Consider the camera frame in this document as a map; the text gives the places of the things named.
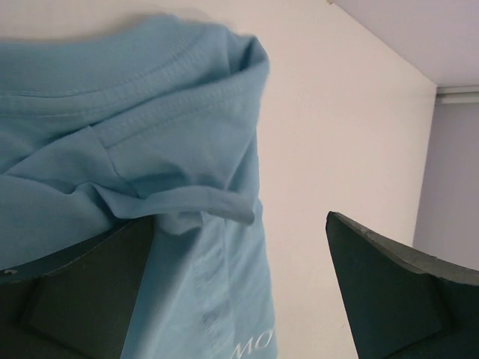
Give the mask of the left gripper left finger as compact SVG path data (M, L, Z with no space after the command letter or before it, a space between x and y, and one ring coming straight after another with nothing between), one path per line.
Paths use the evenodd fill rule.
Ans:
M119 358L154 220L1 270L2 358Z

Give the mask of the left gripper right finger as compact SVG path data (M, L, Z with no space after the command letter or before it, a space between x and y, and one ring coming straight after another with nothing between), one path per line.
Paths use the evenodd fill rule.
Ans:
M478 357L478 271L338 212L326 236L360 358Z

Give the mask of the light blue printed t-shirt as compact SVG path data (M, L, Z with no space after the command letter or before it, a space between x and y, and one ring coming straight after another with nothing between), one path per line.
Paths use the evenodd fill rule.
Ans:
M276 358L259 198L260 41L162 14L1 42L1 270L144 217L119 358Z

